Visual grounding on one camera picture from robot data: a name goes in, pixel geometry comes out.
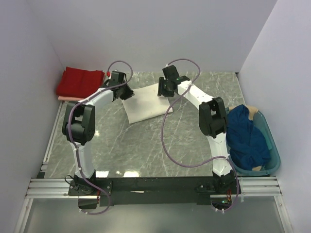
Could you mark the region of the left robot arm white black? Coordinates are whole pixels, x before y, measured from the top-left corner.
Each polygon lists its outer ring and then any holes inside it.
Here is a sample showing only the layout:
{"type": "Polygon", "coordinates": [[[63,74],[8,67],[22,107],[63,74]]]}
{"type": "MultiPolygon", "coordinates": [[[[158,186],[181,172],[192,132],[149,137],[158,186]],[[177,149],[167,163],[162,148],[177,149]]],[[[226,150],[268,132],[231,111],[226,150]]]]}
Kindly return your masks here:
{"type": "Polygon", "coordinates": [[[96,169],[91,159],[91,140],[96,131],[96,110],[116,99],[126,100],[134,96],[127,84],[127,76],[120,71],[112,71],[107,80],[93,94],[80,101],[67,104],[62,133],[73,151],[75,174],[71,188],[85,195],[108,192],[96,184],[96,169]]]}

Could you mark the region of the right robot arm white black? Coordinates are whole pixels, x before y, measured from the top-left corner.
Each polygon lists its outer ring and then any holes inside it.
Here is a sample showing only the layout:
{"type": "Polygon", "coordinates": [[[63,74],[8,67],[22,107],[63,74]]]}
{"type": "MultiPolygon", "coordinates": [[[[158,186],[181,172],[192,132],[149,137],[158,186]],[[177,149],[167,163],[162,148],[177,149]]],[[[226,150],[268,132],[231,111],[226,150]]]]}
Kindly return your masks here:
{"type": "Polygon", "coordinates": [[[159,78],[158,96],[173,97],[178,94],[192,103],[198,110],[199,129],[207,137],[211,156],[209,160],[199,164],[213,162],[214,181],[209,190],[226,192],[236,181],[234,166],[229,162],[226,145],[227,113],[224,101],[220,97],[212,97],[195,86],[187,76],[180,76],[174,65],[162,69],[164,76],[159,78]]]}

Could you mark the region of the white t shirt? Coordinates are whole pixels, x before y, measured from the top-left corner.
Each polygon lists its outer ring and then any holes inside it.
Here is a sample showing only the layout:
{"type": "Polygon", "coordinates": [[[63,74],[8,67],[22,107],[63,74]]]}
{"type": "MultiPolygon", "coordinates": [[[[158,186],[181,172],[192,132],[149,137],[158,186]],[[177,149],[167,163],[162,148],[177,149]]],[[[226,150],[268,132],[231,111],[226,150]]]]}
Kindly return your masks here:
{"type": "Polygon", "coordinates": [[[134,96],[123,100],[129,124],[164,115],[170,106],[166,97],[159,97],[158,84],[134,89],[134,96]]]}

